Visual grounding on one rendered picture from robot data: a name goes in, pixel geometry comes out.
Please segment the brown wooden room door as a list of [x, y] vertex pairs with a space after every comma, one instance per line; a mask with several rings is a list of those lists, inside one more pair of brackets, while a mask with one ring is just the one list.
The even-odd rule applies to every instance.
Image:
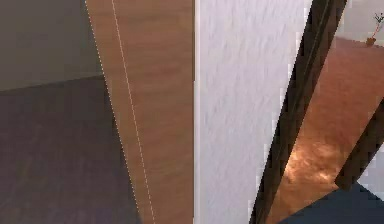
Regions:
[[143, 224], [193, 224], [193, 0], [86, 0]]

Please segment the dark brown door frame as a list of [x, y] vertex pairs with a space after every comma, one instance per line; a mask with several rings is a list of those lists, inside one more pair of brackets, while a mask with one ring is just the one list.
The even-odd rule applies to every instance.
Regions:
[[[348, 0], [313, 0], [248, 224], [265, 224]], [[336, 177], [347, 191], [384, 144], [384, 98]]]

